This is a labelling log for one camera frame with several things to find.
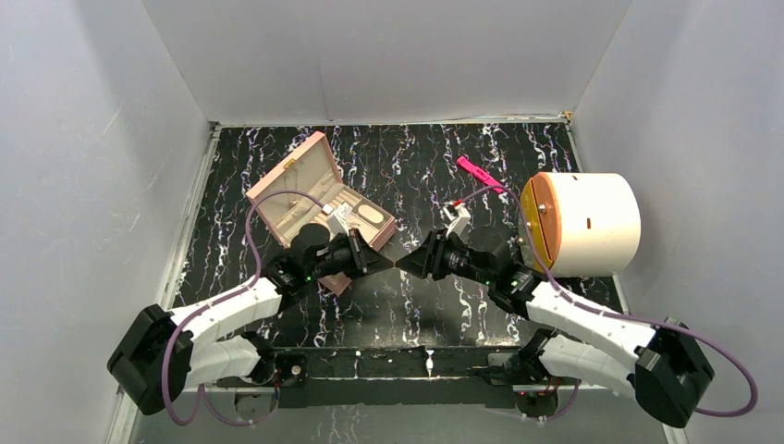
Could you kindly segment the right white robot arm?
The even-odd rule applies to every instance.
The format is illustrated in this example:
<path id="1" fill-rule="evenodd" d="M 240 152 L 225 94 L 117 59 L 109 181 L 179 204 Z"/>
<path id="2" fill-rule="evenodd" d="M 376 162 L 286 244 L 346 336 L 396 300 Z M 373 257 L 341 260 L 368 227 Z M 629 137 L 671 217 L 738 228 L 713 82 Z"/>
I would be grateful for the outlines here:
<path id="1" fill-rule="evenodd" d="M 478 249 L 446 229 L 431 231 L 396 262 L 417 277 L 449 275 L 487 287 L 489 299 L 507 313 L 539 325 L 533 337 L 482 376 L 508 384 L 578 379 L 633 398 L 657 421 L 683 428 L 715 375 L 695 339 L 672 318 L 653 328 L 620 320 L 614 311 L 566 290 L 525 265 L 493 234 Z"/>

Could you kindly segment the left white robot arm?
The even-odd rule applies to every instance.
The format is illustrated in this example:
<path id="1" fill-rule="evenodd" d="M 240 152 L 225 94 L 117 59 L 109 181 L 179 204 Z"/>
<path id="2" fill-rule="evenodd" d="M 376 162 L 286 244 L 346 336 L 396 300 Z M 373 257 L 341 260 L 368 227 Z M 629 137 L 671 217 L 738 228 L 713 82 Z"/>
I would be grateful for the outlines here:
<path id="1" fill-rule="evenodd" d="M 276 352 L 242 327 L 282 314 L 313 294 L 321 278 L 364 278 L 392 265 L 357 229 L 330 236 L 326 227 L 309 223 L 263 263 L 260 275 L 237 287 L 169 311 L 158 304 L 142 309 L 107 370 L 147 415 L 170 407 L 184 389 L 220 379 L 271 384 L 280 369 Z"/>

